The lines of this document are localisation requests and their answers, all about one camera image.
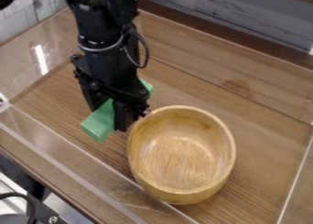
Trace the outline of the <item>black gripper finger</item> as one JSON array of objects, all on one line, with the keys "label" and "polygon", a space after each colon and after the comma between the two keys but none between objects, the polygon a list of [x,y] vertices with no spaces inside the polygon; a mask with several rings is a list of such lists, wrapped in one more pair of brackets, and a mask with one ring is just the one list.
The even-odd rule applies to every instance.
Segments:
[{"label": "black gripper finger", "polygon": [[113,125],[115,130],[125,132],[131,124],[139,118],[139,105],[136,101],[113,101]]},{"label": "black gripper finger", "polygon": [[85,74],[77,76],[77,83],[80,90],[88,104],[91,111],[93,112],[108,100],[108,96],[104,91],[104,86]]}]

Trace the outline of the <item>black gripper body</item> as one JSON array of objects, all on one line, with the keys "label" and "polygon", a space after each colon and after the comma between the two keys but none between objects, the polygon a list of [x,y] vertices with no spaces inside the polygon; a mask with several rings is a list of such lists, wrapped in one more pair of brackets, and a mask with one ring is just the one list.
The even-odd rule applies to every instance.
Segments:
[{"label": "black gripper body", "polygon": [[112,101],[136,101],[141,115],[148,108],[148,91],[136,72],[141,69],[137,40],[123,38],[107,45],[79,39],[77,46],[83,54],[71,57],[76,79],[80,74],[85,74],[99,81]]}]

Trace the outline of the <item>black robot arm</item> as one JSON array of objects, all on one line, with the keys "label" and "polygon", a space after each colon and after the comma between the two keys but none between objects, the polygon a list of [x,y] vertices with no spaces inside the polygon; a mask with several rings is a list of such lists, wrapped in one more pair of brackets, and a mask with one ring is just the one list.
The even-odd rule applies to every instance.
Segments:
[{"label": "black robot arm", "polygon": [[81,51],[71,57],[75,77],[92,111],[112,103],[113,129],[125,131],[145,115],[148,90],[136,71],[149,57],[139,55],[147,41],[133,23],[136,0],[64,0],[77,27]]}]

